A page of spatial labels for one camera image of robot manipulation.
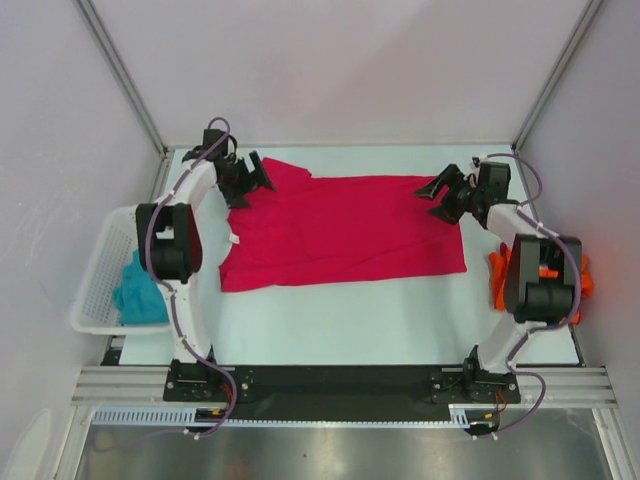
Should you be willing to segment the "magenta t shirt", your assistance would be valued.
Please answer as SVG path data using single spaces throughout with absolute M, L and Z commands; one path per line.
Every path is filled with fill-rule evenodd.
M 414 194 L 430 177 L 315 177 L 272 158 L 264 165 L 276 188 L 252 192 L 249 207 L 228 216 L 236 241 L 219 267 L 223 292 L 466 272 L 459 226 Z

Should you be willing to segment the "white plastic laundry basket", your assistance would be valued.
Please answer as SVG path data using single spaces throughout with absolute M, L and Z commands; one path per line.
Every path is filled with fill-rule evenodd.
M 99 336 L 139 336 L 165 333 L 168 323 L 122 325 L 113 290 L 138 247 L 135 207 L 120 207 L 104 220 L 80 282 L 69 322 L 77 333 Z

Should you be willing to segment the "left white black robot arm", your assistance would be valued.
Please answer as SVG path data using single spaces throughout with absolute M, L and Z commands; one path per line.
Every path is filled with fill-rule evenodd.
M 236 399 L 231 374 L 217 365 L 205 330 L 197 292 L 204 251 L 196 210 L 212 189 L 226 206 L 248 208 L 246 196 L 276 189 L 259 154 L 237 155 L 228 127 L 208 125 L 200 144 L 183 157 L 175 184 L 153 203 L 135 209 L 140 265 L 163 297 L 174 342 L 163 399 L 207 402 Z

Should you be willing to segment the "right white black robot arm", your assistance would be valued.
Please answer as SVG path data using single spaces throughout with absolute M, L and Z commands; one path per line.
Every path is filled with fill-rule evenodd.
M 503 317 L 471 350 L 457 379 L 439 377 L 432 382 L 472 403 L 516 401 L 518 354 L 533 335 L 569 324 L 582 295 L 580 240 L 548 229 L 526 213 L 525 202 L 510 198 L 506 158 L 501 153 L 475 157 L 468 174 L 450 164 L 414 193 L 435 202 L 430 214 L 448 224 L 472 215 L 511 251 L 503 284 Z

